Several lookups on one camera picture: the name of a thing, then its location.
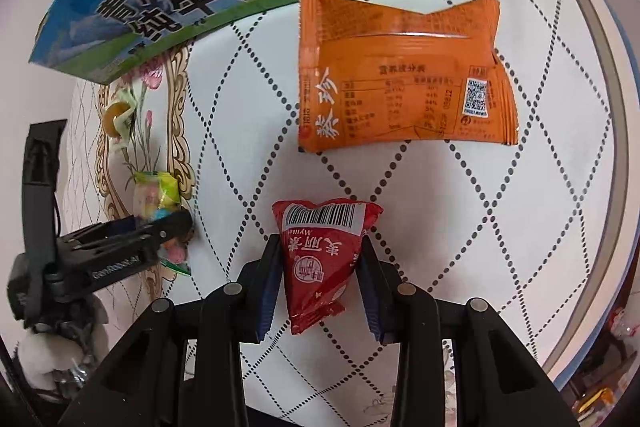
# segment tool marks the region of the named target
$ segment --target dotted diamond pattern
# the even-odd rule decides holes
[[[372,1],[429,12],[467,0]],[[301,153],[296,7],[195,41],[184,110],[196,175],[193,276],[163,281],[162,294],[180,303],[234,280],[276,232],[275,200],[376,201],[386,212],[370,236],[403,280],[437,298],[486,298],[543,363],[594,263],[612,173],[612,122],[577,1],[500,2],[496,52],[518,107],[514,147],[409,140]],[[569,84],[570,93],[562,92]],[[91,196],[97,89],[79,82],[74,92],[63,205],[69,230],[104,219],[101,198]],[[585,126],[574,124],[587,117]],[[107,290],[122,324],[140,311],[141,288],[129,280]],[[249,405],[309,427],[388,423],[384,404],[398,346],[373,342],[356,285],[343,300],[343,314],[292,337],[281,288],[265,341],[242,346]],[[190,343],[187,374],[195,353]]]

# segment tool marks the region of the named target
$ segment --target table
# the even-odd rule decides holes
[[[467,0],[363,1],[430,12]],[[300,153],[297,6],[237,21],[142,68],[132,85],[144,92],[150,140],[132,144],[128,159],[110,156],[99,128],[124,81],[79,81],[68,229],[130,212],[127,163],[174,172],[196,224],[192,276],[156,268],[106,289],[114,324],[126,329],[149,298],[190,301],[234,280],[276,232],[273,201],[356,195],[385,209],[370,233],[381,259],[434,297],[489,301],[557,378],[606,312],[633,250],[638,93],[603,0],[500,2],[496,47],[520,123],[511,148],[412,141]],[[389,422],[397,346],[374,342],[356,284],[342,301],[343,314],[292,337],[280,294],[268,338],[242,346],[249,405],[310,427]],[[445,341],[454,371],[450,349]]]

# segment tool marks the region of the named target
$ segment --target red and white package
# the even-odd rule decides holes
[[[284,289],[291,333],[302,333],[344,307],[347,287],[362,247],[362,236],[382,213],[375,203],[346,198],[317,205],[277,201],[273,214],[284,253]]]

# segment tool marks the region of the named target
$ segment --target orange wrapper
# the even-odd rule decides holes
[[[407,139],[518,142],[513,91],[494,53],[497,0],[426,15],[300,0],[300,13],[305,151]]]

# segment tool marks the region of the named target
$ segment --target plastic bag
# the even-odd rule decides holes
[[[307,152],[405,139],[516,144],[518,118],[494,53],[497,0],[419,14],[300,0],[299,145]]]
[[[320,205],[274,203],[285,254],[284,287],[292,334],[344,311],[337,299],[360,256],[362,236],[381,213],[382,207],[375,203],[346,198]]]
[[[178,180],[168,172],[136,172],[133,213],[146,223],[180,209]],[[158,251],[163,266],[185,275],[191,274],[187,250],[178,239],[170,239]]]

